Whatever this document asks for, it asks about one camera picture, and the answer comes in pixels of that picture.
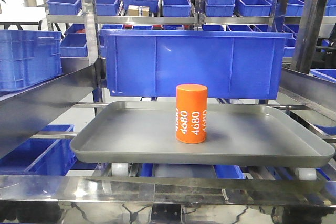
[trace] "cardboard box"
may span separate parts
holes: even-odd
[[[149,17],[149,7],[130,5],[128,7],[128,16]]]

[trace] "gray tray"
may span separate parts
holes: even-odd
[[[209,104],[207,139],[175,138],[175,103],[114,102],[71,141],[83,162],[320,167],[334,148],[278,109]]]

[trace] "orange cylinder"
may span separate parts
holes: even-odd
[[[176,138],[198,144],[206,139],[207,86],[182,84],[176,88]]]

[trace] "bin handle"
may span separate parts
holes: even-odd
[[[36,38],[36,45],[52,45],[54,44],[54,37],[37,37]]]

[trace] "shelving rack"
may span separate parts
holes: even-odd
[[[199,14],[195,20],[165,17],[100,17],[94,13],[94,0],[83,0],[82,16],[53,16],[48,15],[46,10],[49,23],[85,24],[89,57],[68,59],[69,62],[64,64],[63,68],[71,69],[69,74],[25,91],[0,97],[0,157],[31,136],[73,138],[76,132],[36,133],[69,108],[96,108],[98,113],[108,105],[103,102],[101,94],[101,87],[104,86],[104,80],[101,79],[104,61],[98,53],[99,23],[184,24],[189,20],[189,24],[197,26],[203,22],[269,24],[271,21],[272,24],[276,24],[276,19],[279,18],[207,18],[200,12],[203,0],[195,1],[195,12]],[[302,29],[300,28],[298,37],[300,42],[294,57],[297,63],[292,65],[293,68],[301,68],[301,72],[305,72],[303,68],[310,60],[309,54],[314,51],[309,47],[316,44],[314,40],[317,33],[314,29],[322,22],[323,11],[316,11],[314,8],[321,8],[325,3],[326,0],[306,0],[301,20],[297,17],[285,19],[287,23],[301,22]],[[323,22],[331,24],[334,21],[332,17],[325,17]],[[92,91],[94,103],[79,103]],[[314,120],[323,125],[336,123],[335,95],[335,83],[283,69],[277,99],[281,105],[274,106],[333,144],[336,142],[336,136],[323,134],[316,129]],[[223,103],[225,99],[219,98],[218,101]],[[57,212],[62,219],[59,223],[80,222],[81,218],[86,219],[82,222],[90,223],[129,223],[134,216],[137,216],[139,223],[149,223],[148,218],[153,221],[150,223],[155,223],[156,215],[181,216],[184,223],[223,223],[223,220],[236,223],[250,213],[254,214],[252,222],[255,223],[290,223],[288,220],[298,219],[335,223],[336,215],[333,213],[336,206],[336,164],[330,162],[323,169],[333,181],[327,182],[322,176],[320,181],[315,182],[272,180],[272,174],[267,173],[265,167],[251,168],[247,172],[247,180],[141,178],[133,177],[133,171],[130,177],[103,178],[108,171],[106,164],[99,164],[99,170],[94,173],[95,177],[0,176],[0,212],[3,213],[4,209],[8,212],[13,209],[16,212],[27,209],[28,214],[32,207],[34,211],[30,212],[38,212],[36,209],[39,209],[38,214],[41,216]],[[181,206],[180,212],[175,211],[175,208],[171,210],[175,205]],[[98,217],[104,217],[105,220],[102,221]]]

